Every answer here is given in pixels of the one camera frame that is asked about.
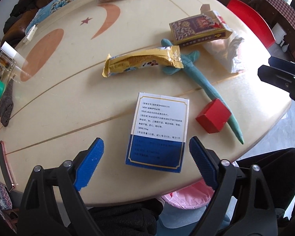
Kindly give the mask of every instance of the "red star pattern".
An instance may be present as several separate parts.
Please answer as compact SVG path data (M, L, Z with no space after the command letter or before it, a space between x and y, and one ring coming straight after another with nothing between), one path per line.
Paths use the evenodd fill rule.
M88 18L88 17L87 17L87 19L81 21L81 22L82 22L81 25L83 25L84 23L88 24L88 22L89 22L91 19L93 19L93 18Z

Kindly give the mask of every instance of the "white container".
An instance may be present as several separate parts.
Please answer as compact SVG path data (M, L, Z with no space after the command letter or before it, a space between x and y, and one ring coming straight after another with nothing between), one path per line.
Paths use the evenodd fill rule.
M289 47L289 44L282 46L282 51L286 52L288 47Z
M272 28L272 33L274 35L276 44L280 44L283 41L284 36L286 35L286 32L279 23L276 23L275 26Z

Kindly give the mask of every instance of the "red cloth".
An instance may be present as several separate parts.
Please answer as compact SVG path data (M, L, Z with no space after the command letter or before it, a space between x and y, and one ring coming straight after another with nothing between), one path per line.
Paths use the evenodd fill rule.
M270 3L295 29L295 10L284 0L266 0Z

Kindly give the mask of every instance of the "red chair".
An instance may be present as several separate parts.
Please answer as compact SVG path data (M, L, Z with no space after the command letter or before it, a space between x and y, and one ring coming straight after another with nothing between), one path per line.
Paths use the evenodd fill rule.
M254 32L267 49L274 44L275 38L271 29L265 20L253 8L239 0L230 0L227 8Z

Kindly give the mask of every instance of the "snack wrapper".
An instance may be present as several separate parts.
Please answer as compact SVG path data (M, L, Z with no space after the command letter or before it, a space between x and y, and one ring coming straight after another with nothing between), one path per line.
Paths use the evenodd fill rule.
M155 65L183 68L179 46L161 47L114 57L108 54L102 75L108 77Z

